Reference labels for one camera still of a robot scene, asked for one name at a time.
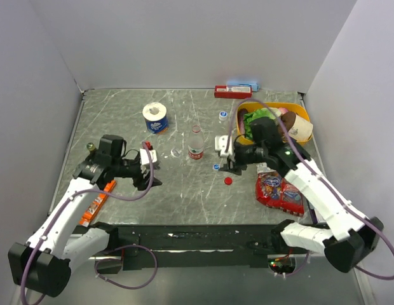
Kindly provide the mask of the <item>clear plastic bottle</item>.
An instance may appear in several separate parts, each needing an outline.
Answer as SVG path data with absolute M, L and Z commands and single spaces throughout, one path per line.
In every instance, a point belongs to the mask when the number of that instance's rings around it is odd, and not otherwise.
M 179 157 L 182 156 L 182 151 L 181 151 L 181 150 L 178 150 L 178 149 L 176 149 L 176 148 L 173 148 L 173 149 L 170 151 L 170 154 L 171 154 L 171 156 L 172 156 L 173 158 L 179 158 Z

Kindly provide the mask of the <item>red label clear bottle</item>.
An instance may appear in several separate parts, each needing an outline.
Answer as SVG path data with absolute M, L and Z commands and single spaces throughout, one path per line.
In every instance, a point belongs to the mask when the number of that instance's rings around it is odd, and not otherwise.
M 204 139 L 201 128 L 194 125 L 188 138 L 188 155 L 191 159 L 197 160 L 203 157 Z

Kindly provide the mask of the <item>capped clear bottle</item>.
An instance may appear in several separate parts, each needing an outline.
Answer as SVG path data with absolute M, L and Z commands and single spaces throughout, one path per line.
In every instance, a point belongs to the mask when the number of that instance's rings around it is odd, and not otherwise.
M 221 111 L 219 113 L 219 120 L 220 121 L 226 121 L 228 118 L 228 113 L 226 111 Z

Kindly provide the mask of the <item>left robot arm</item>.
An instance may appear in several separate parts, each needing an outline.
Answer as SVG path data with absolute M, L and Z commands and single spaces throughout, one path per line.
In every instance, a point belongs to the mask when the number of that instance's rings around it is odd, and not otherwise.
M 143 198 L 162 183 L 154 177 L 158 155 L 145 141 L 133 159 L 126 158 L 126 140 L 117 135 L 104 135 L 99 144 L 87 144 L 88 156 L 76 167 L 69 186 L 40 228 L 25 243 L 14 243 L 8 251 L 11 275 L 20 287 L 20 299 L 27 303 L 27 289 L 42 296 L 56 297 L 82 263 L 102 252 L 115 254 L 119 249 L 116 226 L 98 222 L 75 241 L 69 238 L 84 213 L 104 194 L 108 183 L 116 178 L 132 179 L 140 192 L 132 201 Z

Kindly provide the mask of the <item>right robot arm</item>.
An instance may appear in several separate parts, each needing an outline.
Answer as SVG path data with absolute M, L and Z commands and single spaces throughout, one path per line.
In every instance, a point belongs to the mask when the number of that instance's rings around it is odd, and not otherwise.
M 272 119 L 256 119 L 251 128 L 250 145 L 234 143 L 227 135 L 215 137 L 215 151 L 227 159 L 222 171 L 241 175 L 247 165 L 265 163 L 298 189 L 327 223 L 322 229 L 285 220 L 273 230 L 273 249 L 281 254 L 292 247 L 321 253 L 338 271 L 349 272 L 376 248 L 383 223 L 368 218 L 337 192 L 305 149 L 283 141 Z

